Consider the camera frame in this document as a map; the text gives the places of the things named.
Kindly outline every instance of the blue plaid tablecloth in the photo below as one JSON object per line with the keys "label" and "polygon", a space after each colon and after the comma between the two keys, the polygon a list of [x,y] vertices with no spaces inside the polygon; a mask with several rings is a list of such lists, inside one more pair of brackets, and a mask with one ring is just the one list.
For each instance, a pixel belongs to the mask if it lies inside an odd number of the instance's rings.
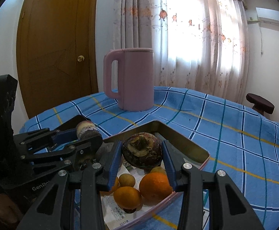
{"label": "blue plaid tablecloth", "polygon": [[[166,123],[206,149],[211,159],[204,168],[225,170],[264,225],[279,226],[279,123],[251,108],[201,92],[155,87],[153,108],[141,112],[119,109],[104,93],[82,97],[28,120],[21,133],[55,129],[76,115],[89,117],[103,138],[152,120]],[[209,199],[204,193],[205,209]],[[136,229],[177,228],[182,198]]]}

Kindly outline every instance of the orange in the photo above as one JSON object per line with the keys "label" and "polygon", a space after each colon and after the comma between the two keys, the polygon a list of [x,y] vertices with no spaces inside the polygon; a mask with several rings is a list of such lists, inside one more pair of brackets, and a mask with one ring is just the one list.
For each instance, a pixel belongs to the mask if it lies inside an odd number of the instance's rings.
{"label": "orange", "polygon": [[173,192],[167,175],[160,172],[145,175],[139,185],[140,193],[149,201],[163,200]]}
{"label": "orange", "polygon": [[120,187],[114,192],[114,200],[122,209],[135,209],[142,203],[140,192],[133,187]]}
{"label": "orange", "polygon": [[108,192],[105,192],[105,191],[100,191],[100,195],[101,196],[105,196],[105,195],[110,195],[111,193],[113,193],[116,189],[119,188],[119,183],[118,183],[118,177],[116,177],[115,179],[115,184],[114,186],[112,187],[112,189]]}

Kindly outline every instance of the white wall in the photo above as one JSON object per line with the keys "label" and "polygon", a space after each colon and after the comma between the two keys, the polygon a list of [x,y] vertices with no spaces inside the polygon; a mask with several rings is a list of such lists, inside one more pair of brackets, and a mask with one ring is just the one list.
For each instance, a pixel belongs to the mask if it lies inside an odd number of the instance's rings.
{"label": "white wall", "polygon": [[103,58],[113,49],[114,0],[97,0],[96,65],[99,92],[103,91]]}
{"label": "white wall", "polygon": [[[248,10],[246,16],[249,20],[257,20],[256,7],[274,9],[279,11],[277,0],[245,0]],[[260,95],[269,100],[274,106],[273,114],[264,114],[267,118],[279,122],[279,26],[261,23],[262,32],[262,56],[261,35],[259,24],[249,24],[249,72],[246,92]],[[243,104],[252,107],[246,98]]]}
{"label": "white wall", "polygon": [[[273,114],[265,114],[265,116],[279,122],[279,31],[261,27],[263,39],[261,56],[259,25],[251,24],[248,30],[250,62],[245,95],[254,93],[269,100],[275,106],[275,110]],[[246,99],[243,104],[253,106]]]}
{"label": "white wall", "polygon": [[[16,38],[21,7],[24,0],[6,0],[0,8],[0,75],[10,74],[18,80],[16,65]],[[16,92],[15,109],[12,113],[14,134],[28,120],[20,88]]]}

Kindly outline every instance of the white curtain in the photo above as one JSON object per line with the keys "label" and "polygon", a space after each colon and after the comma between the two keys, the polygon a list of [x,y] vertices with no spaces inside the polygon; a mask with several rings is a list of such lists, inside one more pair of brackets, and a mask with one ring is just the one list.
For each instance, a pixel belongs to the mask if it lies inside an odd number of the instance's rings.
{"label": "white curtain", "polygon": [[114,14],[113,47],[152,46],[155,85],[242,102],[249,63],[243,0],[115,0]]}

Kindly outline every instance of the pink electric kettle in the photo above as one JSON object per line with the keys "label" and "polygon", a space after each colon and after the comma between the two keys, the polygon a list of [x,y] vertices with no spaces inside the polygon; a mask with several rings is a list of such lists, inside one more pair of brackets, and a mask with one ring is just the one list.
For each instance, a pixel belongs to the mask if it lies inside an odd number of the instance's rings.
{"label": "pink electric kettle", "polygon": [[[111,88],[111,66],[118,61],[118,92]],[[117,99],[119,108],[126,111],[144,111],[153,107],[153,50],[125,48],[110,51],[104,57],[103,86],[105,94]]]}

